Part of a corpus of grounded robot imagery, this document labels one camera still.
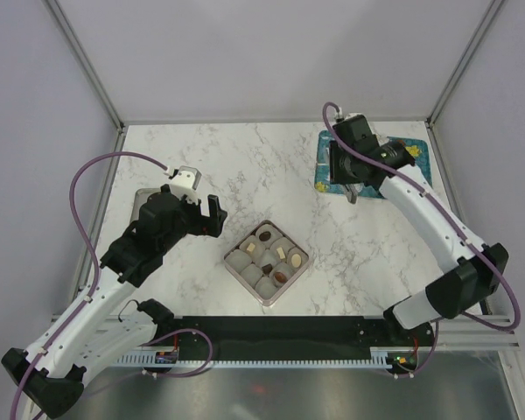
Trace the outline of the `metal tweezers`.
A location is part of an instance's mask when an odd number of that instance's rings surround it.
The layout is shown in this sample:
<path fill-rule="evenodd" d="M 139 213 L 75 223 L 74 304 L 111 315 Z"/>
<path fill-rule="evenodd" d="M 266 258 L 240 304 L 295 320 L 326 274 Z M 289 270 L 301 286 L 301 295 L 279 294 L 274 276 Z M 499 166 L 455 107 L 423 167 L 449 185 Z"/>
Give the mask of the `metal tweezers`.
<path fill-rule="evenodd" d="M 346 195 L 347 201 L 355 205 L 358 199 L 359 191 L 357 185 L 349 184 L 343 186 L 344 193 Z"/>

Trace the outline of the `dark square chocolate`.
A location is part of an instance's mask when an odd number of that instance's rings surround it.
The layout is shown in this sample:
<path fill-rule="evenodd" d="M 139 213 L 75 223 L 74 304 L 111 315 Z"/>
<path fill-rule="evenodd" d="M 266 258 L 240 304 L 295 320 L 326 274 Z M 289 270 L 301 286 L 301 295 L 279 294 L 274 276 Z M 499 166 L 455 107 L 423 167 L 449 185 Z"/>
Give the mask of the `dark square chocolate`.
<path fill-rule="evenodd" d="M 262 267 L 262 271 L 268 275 L 273 270 L 273 267 L 271 264 L 266 264 Z"/>

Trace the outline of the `brown almond chocolate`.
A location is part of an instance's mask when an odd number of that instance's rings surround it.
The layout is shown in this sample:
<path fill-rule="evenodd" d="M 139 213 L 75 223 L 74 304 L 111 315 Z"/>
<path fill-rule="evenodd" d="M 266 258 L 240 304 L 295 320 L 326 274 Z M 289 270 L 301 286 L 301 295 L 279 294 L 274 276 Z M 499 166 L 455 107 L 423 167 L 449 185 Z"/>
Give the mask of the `brown almond chocolate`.
<path fill-rule="evenodd" d="M 280 284 L 285 284 L 287 281 L 288 281 L 288 277 L 283 273 L 283 272 L 280 272 L 278 271 L 275 275 L 274 275 L 274 279 L 279 282 Z"/>

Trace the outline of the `white oval chocolate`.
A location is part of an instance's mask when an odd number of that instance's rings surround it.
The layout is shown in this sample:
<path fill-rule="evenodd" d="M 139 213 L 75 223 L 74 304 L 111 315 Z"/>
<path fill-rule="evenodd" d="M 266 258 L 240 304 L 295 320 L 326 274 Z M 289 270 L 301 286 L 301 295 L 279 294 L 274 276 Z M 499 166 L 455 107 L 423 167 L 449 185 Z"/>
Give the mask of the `white oval chocolate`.
<path fill-rule="evenodd" d="M 290 265 L 294 269 L 299 268 L 302 265 L 302 262 L 303 262 L 303 258 L 300 254 L 293 254 L 290 258 Z"/>

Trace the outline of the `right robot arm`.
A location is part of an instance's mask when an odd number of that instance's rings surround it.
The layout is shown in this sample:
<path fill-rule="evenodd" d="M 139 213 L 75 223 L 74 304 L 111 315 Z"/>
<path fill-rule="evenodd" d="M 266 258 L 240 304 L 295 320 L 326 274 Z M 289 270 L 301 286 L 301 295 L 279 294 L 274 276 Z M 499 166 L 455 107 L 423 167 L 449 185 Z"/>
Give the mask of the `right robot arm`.
<path fill-rule="evenodd" d="M 381 143 L 364 115 L 336 115 L 327 128 L 332 135 L 331 182 L 371 187 L 395 205 L 442 271 L 422 291 L 386 310 L 382 334 L 387 342 L 402 345 L 412 338 L 415 327 L 454 319 L 498 290 L 508 252 L 499 243 L 487 245 L 439 201 L 402 142 Z"/>

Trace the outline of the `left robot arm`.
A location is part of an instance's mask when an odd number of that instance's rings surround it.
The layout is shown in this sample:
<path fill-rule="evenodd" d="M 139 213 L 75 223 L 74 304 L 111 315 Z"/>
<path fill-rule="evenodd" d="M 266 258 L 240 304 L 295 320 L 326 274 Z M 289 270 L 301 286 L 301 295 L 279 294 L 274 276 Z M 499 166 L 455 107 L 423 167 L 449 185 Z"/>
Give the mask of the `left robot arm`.
<path fill-rule="evenodd" d="M 129 298 L 188 235 L 217 238 L 228 214 L 215 195 L 208 195 L 203 214 L 193 187 L 162 185 L 138 216 L 94 260 L 92 283 L 57 321 L 27 348 L 10 348 L 2 366 L 17 385 L 15 396 L 28 396 L 51 419 L 65 415 L 85 387 L 112 361 L 149 340 L 164 345 L 172 339 L 172 312 L 154 299 L 138 314 L 111 330 L 108 344 L 93 340 L 97 327 Z"/>

